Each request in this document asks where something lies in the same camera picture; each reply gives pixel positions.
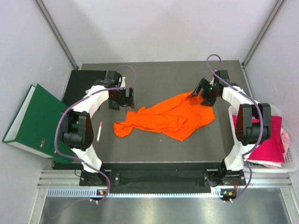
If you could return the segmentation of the orange t shirt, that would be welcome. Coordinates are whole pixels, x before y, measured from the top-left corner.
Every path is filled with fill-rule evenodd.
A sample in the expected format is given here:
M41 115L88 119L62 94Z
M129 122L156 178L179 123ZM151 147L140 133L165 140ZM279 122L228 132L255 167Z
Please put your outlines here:
M213 109L202 105L202 102L200 95L192 97L191 92L185 92L150 108L143 106L136 112L127 112L125 121L115 122L114 133L125 137L136 128L184 141L216 118Z

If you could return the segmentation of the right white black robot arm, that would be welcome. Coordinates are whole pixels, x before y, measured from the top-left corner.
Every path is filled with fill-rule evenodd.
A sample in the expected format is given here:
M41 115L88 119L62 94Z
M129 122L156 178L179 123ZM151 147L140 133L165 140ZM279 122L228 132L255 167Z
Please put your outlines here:
M206 185L244 185L243 167L251 153L271 136L271 106L251 99L242 88L229 80L227 70L217 70L212 81L202 78L191 97L201 96L201 105L212 107L217 98L237 111L234 146L217 171L203 173Z

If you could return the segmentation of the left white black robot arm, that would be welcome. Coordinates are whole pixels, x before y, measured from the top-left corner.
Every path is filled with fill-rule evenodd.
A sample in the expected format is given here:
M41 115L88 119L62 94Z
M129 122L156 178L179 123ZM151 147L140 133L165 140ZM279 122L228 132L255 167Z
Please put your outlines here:
M125 77L109 70L104 79L96 80L81 101L70 107L60 125L60 140L77 156L83 168L82 186L100 186L106 180L102 160L97 156L93 140L100 133L93 133L92 117L108 101L108 108L134 108L134 89L127 88Z

